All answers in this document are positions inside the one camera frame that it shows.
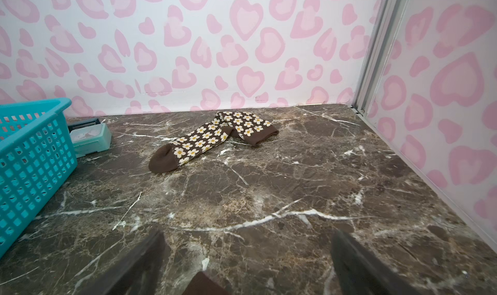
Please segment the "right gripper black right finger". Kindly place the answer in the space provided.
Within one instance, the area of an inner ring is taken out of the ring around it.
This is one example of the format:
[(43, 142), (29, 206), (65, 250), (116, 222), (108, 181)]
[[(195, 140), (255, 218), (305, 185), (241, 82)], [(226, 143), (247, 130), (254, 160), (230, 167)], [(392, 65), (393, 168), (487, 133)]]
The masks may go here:
[(331, 257), (343, 294), (419, 294), (357, 240), (341, 230), (333, 232)]

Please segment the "teal plastic basket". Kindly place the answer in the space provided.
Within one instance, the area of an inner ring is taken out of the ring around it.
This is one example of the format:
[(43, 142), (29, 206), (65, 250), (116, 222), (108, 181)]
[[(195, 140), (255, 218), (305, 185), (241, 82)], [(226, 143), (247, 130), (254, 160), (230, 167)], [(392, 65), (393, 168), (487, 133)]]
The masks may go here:
[(68, 98), (1, 106), (1, 253), (76, 169)]

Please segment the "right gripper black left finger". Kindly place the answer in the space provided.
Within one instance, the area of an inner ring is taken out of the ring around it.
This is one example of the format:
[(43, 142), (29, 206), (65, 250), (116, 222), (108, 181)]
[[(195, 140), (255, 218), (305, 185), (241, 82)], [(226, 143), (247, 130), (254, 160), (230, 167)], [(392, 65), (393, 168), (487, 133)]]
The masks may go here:
[(165, 253), (164, 234), (154, 230), (81, 293), (155, 294)]

